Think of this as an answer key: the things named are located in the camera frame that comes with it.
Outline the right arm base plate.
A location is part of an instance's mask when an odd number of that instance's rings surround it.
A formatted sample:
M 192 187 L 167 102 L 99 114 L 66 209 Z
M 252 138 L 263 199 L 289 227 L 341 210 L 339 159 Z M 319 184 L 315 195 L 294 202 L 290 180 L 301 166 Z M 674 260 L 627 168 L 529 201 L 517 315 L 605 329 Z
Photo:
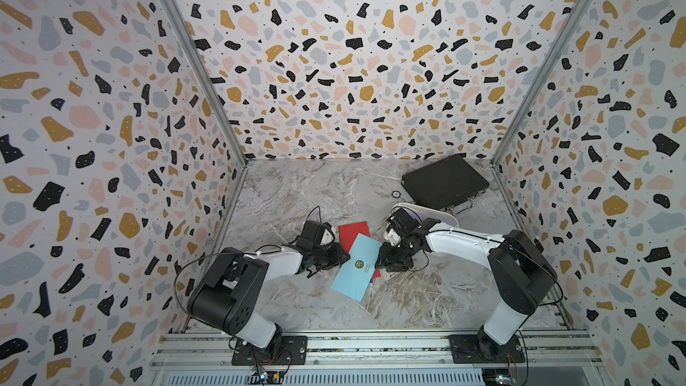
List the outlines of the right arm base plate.
M 523 345 L 513 336 L 505 345 L 499 345 L 485 333 L 451 334 L 448 350 L 455 364 L 507 364 L 525 362 Z

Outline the white storage box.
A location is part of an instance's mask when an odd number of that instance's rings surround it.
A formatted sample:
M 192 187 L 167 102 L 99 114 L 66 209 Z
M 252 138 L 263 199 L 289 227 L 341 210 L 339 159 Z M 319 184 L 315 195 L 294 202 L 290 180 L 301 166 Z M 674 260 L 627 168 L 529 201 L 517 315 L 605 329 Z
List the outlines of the white storage box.
M 446 223 L 449 227 L 453 228 L 459 228 L 459 222 L 457 221 L 457 218 L 455 216 L 452 216 L 452 214 L 431 209 L 429 207 L 421 207 L 419 205 L 414 205 L 410 203 L 397 203 L 393 207 L 391 207 L 391 214 L 395 213 L 398 209 L 404 209 L 405 211 L 408 212 L 412 218 L 416 219 L 418 222 L 422 222 L 426 218 L 433 218 L 437 219 L 443 223 Z

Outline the light blue envelope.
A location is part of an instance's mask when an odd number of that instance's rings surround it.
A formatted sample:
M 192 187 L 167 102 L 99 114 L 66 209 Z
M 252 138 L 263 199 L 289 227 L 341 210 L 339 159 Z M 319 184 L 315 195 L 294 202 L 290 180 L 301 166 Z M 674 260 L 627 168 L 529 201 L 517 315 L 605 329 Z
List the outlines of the light blue envelope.
M 382 243 L 363 234 L 358 234 L 349 252 L 350 259 L 341 266 L 332 289 L 361 302 L 376 272 Z

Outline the red envelope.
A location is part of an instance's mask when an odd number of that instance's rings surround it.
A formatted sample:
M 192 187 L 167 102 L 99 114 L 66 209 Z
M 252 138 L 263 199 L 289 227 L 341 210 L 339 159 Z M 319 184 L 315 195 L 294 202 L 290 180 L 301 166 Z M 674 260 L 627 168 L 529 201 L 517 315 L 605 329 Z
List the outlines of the red envelope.
M 363 234 L 367 237 L 370 237 L 369 226 L 366 222 L 350 223 L 341 225 L 339 227 L 340 243 L 348 255 L 358 234 Z M 380 276 L 381 274 L 376 270 L 372 281 Z

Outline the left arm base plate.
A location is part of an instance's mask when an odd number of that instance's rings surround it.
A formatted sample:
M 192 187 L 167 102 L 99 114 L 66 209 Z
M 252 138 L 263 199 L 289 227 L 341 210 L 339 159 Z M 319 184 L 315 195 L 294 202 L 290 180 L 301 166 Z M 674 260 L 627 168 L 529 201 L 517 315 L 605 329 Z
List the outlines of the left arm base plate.
M 238 340 L 232 356 L 233 366 L 303 366 L 307 358 L 305 335 L 281 335 L 266 348 Z

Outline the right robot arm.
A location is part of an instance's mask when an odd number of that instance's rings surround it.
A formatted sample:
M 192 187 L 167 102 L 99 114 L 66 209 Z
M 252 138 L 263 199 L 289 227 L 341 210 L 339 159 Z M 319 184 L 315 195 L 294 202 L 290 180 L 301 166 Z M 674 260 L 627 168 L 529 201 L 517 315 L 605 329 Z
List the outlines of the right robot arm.
M 475 334 L 448 337 L 456 364 L 526 361 L 518 332 L 557 283 L 557 274 L 530 238 L 517 230 L 487 234 L 461 229 L 457 219 L 428 207 L 399 203 L 391 210 L 378 270 L 413 272 L 414 255 L 450 255 L 489 269 L 499 302 Z

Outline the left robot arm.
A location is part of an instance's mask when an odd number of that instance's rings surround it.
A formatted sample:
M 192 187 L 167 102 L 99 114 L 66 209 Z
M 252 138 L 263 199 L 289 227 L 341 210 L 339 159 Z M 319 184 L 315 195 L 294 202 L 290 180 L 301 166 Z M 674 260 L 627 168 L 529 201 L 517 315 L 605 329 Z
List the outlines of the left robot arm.
M 224 248 L 202 259 L 210 266 L 185 303 L 188 316 L 258 350 L 273 351 L 280 348 L 282 329 L 255 311 L 264 283 L 302 273 L 312 277 L 343 266 L 350 254 L 335 241 L 328 223 L 307 220 L 285 245 L 253 253 Z

